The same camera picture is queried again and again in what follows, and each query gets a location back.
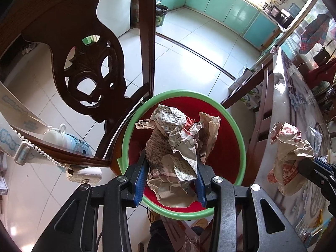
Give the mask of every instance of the pearl chain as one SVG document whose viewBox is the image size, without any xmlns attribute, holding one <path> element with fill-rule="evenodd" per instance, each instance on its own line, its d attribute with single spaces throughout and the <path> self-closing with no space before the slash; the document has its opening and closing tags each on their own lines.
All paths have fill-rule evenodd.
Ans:
<svg viewBox="0 0 336 252">
<path fill-rule="evenodd" d="M 51 156 L 47 155 L 44 151 L 42 151 L 38 146 L 35 146 L 35 144 L 32 144 L 30 141 L 28 141 L 28 139 L 26 139 L 23 135 L 21 135 L 20 133 L 18 133 L 16 130 L 14 130 L 14 132 L 19 136 L 19 138 L 22 141 L 26 141 L 28 142 L 28 144 L 31 144 L 34 148 L 34 150 L 36 150 L 37 152 L 39 152 L 41 155 L 43 155 L 46 159 L 49 159 L 52 163 L 54 163 L 57 166 L 60 166 L 62 168 L 68 169 L 68 166 L 60 163 L 58 161 L 56 161 L 55 159 L 53 159 Z"/>
</svg>

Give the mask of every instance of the crumpled brown paper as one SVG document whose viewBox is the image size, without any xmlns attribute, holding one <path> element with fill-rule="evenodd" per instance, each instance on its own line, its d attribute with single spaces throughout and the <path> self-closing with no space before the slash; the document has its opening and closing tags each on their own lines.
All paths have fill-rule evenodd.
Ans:
<svg viewBox="0 0 336 252">
<path fill-rule="evenodd" d="M 271 132 L 271 144 L 278 142 L 278 151 L 273 169 L 268 173 L 270 183 L 278 183 L 282 195 L 293 195 L 307 183 L 299 174 L 300 160 L 314 157 L 310 143 L 301 139 L 301 132 L 288 123 L 275 123 Z"/>
<path fill-rule="evenodd" d="M 189 186 L 197 178 L 197 154 L 205 163 L 221 123 L 219 117 L 199 115 L 195 122 L 177 108 L 159 104 L 150 119 L 135 124 L 138 129 L 153 129 L 146 144 L 151 168 L 147 183 L 164 206 L 188 207 L 197 200 Z"/>
</svg>

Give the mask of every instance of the metal screw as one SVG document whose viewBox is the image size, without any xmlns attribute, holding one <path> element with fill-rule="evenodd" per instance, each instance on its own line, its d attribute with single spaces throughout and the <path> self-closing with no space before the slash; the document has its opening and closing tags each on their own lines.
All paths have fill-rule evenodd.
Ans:
<svg viewBox="0 0 336 252">
<path fill-rule="evenodd" d="M 127 180 L 127 176 L 125 176 L 125 175 L 120 175 L 120 176 L 117 177 L 117 180 L 118 180 L 119 182 L 125 182 L 125 181 Z"/>
<path fill-rule="evenodd" d="M 258 184 L 252 184 L 251 189 L 253 189 L 255 192 L 257 192 L 261 189 L 261 187 Z"/>
<path fill-rule="evenodd" d="M 89 184 L 82 184 L 79 186 L 80 190 L 84 191 L 84 190 L 87 190 L 89 188 Z"/>
<path fill-rule="evenodd" d="M 223 182 L 223 178 L 221 178 L 220 176 L 215 176 L 214 178 L 212 178 L 214 182 L 216 183 L 221 183 Z"/>
</svg>

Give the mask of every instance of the trash bin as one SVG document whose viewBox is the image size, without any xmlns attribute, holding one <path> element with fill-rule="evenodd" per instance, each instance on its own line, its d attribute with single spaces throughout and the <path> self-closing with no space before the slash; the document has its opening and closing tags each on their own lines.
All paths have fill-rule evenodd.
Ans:
<svg viewBox="0 0 336 252">
<path fill-rule="evenodd" d="M 156 18 L 155 26 L 163 25 L 166 14 L 168 13 L 169 8 L 165 5 L 156 5 Z"/>
<path fill-rule="evenodd" d="M 150 118 L 158 104 L 176 107 L 192 119 L 199 119 L 199 112 L 211 116 L 220 116 L 221 126 L 211 154 L 207 160 L 214 173 L 240 185 L 243 181 L 246 167 L 246 153 L 241 132 L 226 109 L 213 99 L 201 93 L 173 90 L 156 95 L 146 101 L 135 112 L 125 131 L 122 157 L 118 159 L 122 173 L 125 173 L 129 164 L 134 164 L 140 157 L 140 151 L 146 147 L 152 130 L 139 130 L 134 124 L 139 119 Z M 146 185 L 142 201 L 155 212 L 176 220 L 196 220 L 213 214 L 214 209 L 205 209 L 199 202 L 193 202 L 187 208 L 169 208 L 160 204 L 155 193 Z"/>
</svg>

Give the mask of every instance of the plastic buckle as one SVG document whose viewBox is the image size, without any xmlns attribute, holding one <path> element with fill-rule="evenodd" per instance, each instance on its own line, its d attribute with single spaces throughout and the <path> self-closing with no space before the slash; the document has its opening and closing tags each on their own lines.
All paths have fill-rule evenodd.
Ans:
<svg viewBox="0 0 336 252">
<path fill-rule="evenodd" d="M 33 148 L 34 147 L 31 144 L 29 144 L 28 142 L 22 141 L 21 144 L 19 145 L 19 148 L 17 149 L 17 151 L 14 155 L 15 163 L 23 166 L 26 163 L 25 159 L 27 157 L 27 154 L 28 154 L 29 150 L 33 149 Z"/>
</svg>

